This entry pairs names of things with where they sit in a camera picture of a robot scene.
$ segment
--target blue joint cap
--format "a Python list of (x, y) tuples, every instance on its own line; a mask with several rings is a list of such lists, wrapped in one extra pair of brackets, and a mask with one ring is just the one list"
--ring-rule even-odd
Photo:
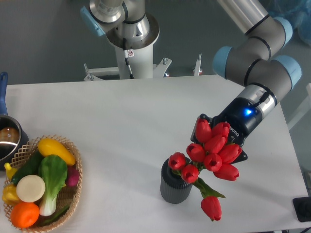
[(280, 62), (287, 70), (292, 81), (292, 90), (302, 75), (299, 63), (294, 58), (286, 55), (277, 56), (274, 60)]
[(287, 42), (289, 42), (289, 40), (291, 39), (291, 37), (293, 35), (292, 25), (288, 20), (286, 20), (282, 17), (275, 17), (273, 19), (279, 21), (283, 25), (283, 28), (285, 31), (285, 43), (284, 43), (284, 46), (285, 46), (287, 44)]
[(225, 66), (227, 64), (228, 55), (232, 47), (224, 46), (220, 48), (213, 59), (213, 70), (219, 76), (225, 77)]
[(100, 27), (100, 25), (96, 22), (87, 8), (84, 6), (80, 10), (81, 18), (83, 19), (84, 23), (87, 25), (88, 29), (95, 34), (96, 36), (105, 35), (105, 32)]

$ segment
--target blue light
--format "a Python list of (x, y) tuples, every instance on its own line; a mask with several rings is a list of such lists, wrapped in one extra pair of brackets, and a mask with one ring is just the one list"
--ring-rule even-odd
[(248, 116), (248, 115), (250, 115), (252, 112), (253, 112), (252, 110), (246, 108), (246, 109), (244, 110), (244, 115), (245, 115), (245, 116)]

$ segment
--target red tulip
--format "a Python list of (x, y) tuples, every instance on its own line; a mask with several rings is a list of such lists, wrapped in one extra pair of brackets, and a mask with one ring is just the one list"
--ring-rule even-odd
[(201, 143), (206, 143), (212, 138), (212, 129), (209, 126), (209, 123), (205, 119), (198, 119), (195, 128), (195, 137)]
[(201, 208), (212, 221), (219, 221), (222, 217), (222, 209), (217, 197), (208, 196), (204, 198), (201, 201)]
[(226, 138), (222, 135), (216, 135), (204, 144), (204, 149), (210, 154), (217, 154), (225, 145)]
[(186, 165), (185, 155), (179, 152), (171, 155), (169, 158), (169, 166), (172, 170), (181, 170)]
[(230, 124), (227, 122), (220, 122), (212, 128), (212, 136), (222, 135), (225, 138), (228, 138), (230, 131)]
[(181, 170), (181, 178), (187, 183), (194, 183), (199, 176), (199, 170), (195, 165), (188, 164)]
[(223, 164), (214, 175), (220, 179), (235, 181), (239, 177), (239, 170), (231, 164)]
[(187, 147), (187, 154), (189, 155), (190, 159), (194, 162), (202, 163), (206, 156), (204, 148), (199, 144), (191, 143)]
[(204, 159), (204, 166), (209, 171), (218, 171), (223, 162), (218, 154), (209, 154)]
[(224, 164), (232, 163), (242, 152), (242, 148), (237, 144), (226, 145), (218, 153)]

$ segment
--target yellow pepper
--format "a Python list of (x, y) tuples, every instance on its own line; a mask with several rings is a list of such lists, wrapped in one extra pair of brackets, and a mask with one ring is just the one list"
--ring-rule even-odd
[(2, 200), (6, 204), (12, 205), (12, 206), (15, 206), (21, 202), (21, 200), (19, 199), (16, 193), (16, 187), (14, 186), (14, 184), (9, 184), (8, 186), (4, 187)]
[(38, 142), (38, 150), (44, 157), (52, 154), (58, 155), (66, 162), (68, 166), (72, 166), (76, 162), (75, 157), (70, 153), (69, 150), (66, 149), (66, 147), (64, 147), (63, 144), (51, 138), (41, 139)]
[(17, 169), (11, 167), (9, 163), (5, 163), (4, 168), (5, 168), (6, 176), (9, 178), (9, 180), (11, 180), (12, 176), (14, 176), (14, 174), (17, 172)]

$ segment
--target tulip bouquet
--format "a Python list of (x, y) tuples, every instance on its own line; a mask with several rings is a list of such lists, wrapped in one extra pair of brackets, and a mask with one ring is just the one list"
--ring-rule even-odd
[(184, 154), (176, 152), (168, 162), (174, 174), (200, 190), (203, 197), (201, 208), (212, 221), (221, 219), (218, 198), (225, 196), (209, 187), (198, 176), (203, 169), (207, 169), (220, 179), (235, 181), (238, 178), (239, 171), (231, 163), (241, 154), (242, 149), (237, 144), (227, 142), (229, 130), (227, 122), (218, 123), (211, 129), (206, 119), (199, 118), (195, 127), (195, 137), (199, 143), (191, 143), (186, 150), (191, 161), (188, 163)]

